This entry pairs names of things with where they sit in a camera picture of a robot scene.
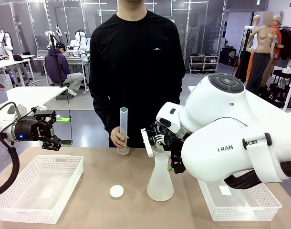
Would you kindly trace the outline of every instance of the erlenmeyer flask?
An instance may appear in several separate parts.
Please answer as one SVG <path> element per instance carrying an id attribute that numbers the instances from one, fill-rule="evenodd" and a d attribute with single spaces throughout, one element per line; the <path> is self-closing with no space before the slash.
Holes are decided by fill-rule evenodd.
<path id="1" fill-rule="evenodd" d="M 153 150 L 155 167 L 146 188 L 150 198 L 156 201 L 166 201 L 170 199 L 174 193 L 172 180 L 168 171 L 168 161 L 171 152 L 162 152 L 163 153 L 159 153 Z"/>

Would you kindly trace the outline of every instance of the black pants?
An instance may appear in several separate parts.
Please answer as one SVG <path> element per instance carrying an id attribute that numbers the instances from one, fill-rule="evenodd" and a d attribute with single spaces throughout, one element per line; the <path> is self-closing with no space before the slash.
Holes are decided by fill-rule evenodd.
<path id="1" fill-rule="evenodd" d="M 266 66 L 270 61 L 269 53 L 255 53 L 252 61 L 252 69 L 249 76 L 249 82 L 246 85 L 246 90 L 258 95 L 262 76 Z"/>
<path id="2" fill-rule="evenodd" d="M 251 53 L 246 51 L 245 54 L 241 54 L 240 56 L 240 66 L 237 69 L 235 77 L 239 80 L 241 80 L 242 83 L 245 83 L 246 81 L 246 73 L 247 69 L 249 68 L 249 59 L 250 59 Z"/>

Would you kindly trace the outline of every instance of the man's hand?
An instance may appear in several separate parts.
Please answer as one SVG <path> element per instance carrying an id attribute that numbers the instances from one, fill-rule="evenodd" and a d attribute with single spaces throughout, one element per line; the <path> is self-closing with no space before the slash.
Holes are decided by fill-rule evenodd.
<path id="1" fill-rule="evenodd" d="M 116 127 L 111 132 L 111 140 L 118 149 L 124 149 L 125 143 L 123 142 L 125 138 L 120 134 L 120 127 Z"/>

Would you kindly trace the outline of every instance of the grey pants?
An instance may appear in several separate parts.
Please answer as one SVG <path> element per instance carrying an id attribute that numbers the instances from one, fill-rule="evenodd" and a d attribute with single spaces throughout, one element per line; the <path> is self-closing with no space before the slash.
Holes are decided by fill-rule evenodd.
<path id="1" fill-rule="evenodd" d="M 78 90 L 83 79 L 84 76 L 82 73 L 72 73 L 67 75 L 67 79 L 63 83 L 69 83 L 70 89 Z"/>

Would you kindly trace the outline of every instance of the white plastic basket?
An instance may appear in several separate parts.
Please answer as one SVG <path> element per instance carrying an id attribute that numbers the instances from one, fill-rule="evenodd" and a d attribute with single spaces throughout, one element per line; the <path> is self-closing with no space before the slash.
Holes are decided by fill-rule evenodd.
<path id="1" fill-rule="evenodd" d="M 282 208 L 264 184 L 240 190 L 228 187 L 224 181 L 198 180 L 198 183 L 213 221 L 272 221 Z M 221 188 L 226 188 L 226 193 L 222 193 Z"/>
<path id="2" fill-rule="evenodd" d="M 83 156 L 36 156 L 0 195 L 0 220 L 57 223 L 83 173 Z"/>

